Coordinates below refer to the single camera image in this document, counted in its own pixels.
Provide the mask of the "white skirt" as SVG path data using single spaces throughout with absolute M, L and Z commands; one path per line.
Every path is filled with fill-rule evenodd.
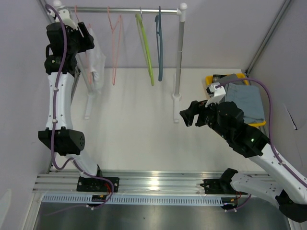
M 103 54 L 96 34 L 92 27 L 88 27 L 89 34 L 94 38 L 94 48 L 86 51 L 87 75 L 94 92 L 101 94 L 104 85 L 104 69 L 106 56 Z

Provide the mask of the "light blue denim garment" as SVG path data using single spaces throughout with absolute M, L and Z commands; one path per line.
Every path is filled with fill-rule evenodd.
M 234 102 L 244 113 L 246 124 L 262 123 L 265 120 L 259 88 L 230 83 L 227 86 L 226 102 Z

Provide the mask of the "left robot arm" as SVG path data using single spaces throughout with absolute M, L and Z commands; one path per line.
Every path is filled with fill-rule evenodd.
M 72 162 L 87 186 L 98 192 L 104 187 L 99 166 L 85 152 L 85 136 L 73 128 L 71 120 L 71 93 L 77 67 L 76 55 L 94 48 L 94 38 L 83 22 L 76 28 L 52 23 L 47 26 L 49 44 L 44 63 L 49 85 L 49 112 L 46 127 L 38 132 L 39 140 L 50 149 L 53 166 L 56 155 Z

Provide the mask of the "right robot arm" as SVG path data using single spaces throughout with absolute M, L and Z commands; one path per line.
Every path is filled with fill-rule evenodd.
M 260 166 L 274 179 L 261 181 L 228 168 L 219 178 L 224 193 L 243 192 L 276 206 L 287 218 L 302 223 L 307 220 L 307 179 L 271 146 L 271 140 L 259 129 L 244 122 L 243 111 L 234 102 L 212 103 L 193 101 L 179 113 L 187 127 L 207 125 L 220 135 L 236 153 Z

